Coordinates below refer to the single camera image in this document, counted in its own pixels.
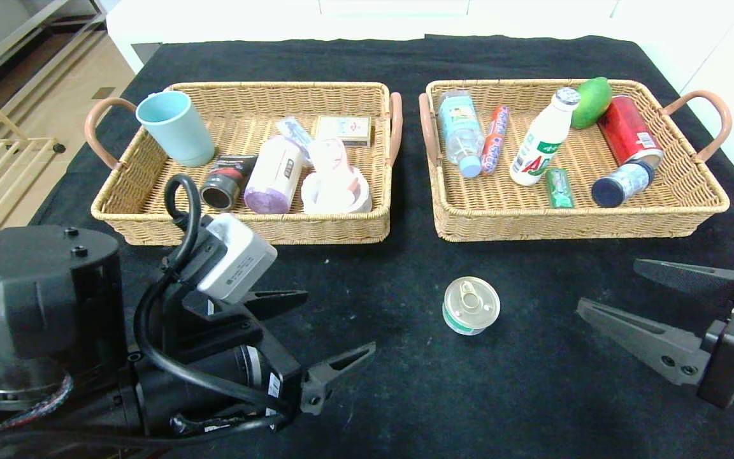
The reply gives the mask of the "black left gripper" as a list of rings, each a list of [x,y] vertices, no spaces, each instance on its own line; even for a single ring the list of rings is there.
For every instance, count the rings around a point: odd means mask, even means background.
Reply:
[[[180,366],[159,366],[148,351],[135,370],[145,430],[197,436],[239,425],[277,429],[298,407],[318,416],[346,375],[370,361],[369,342],[302,368],[262,321],[303,305],[306,290],[250,291],[242,304],[152,302],[135,313],[136,338]]]

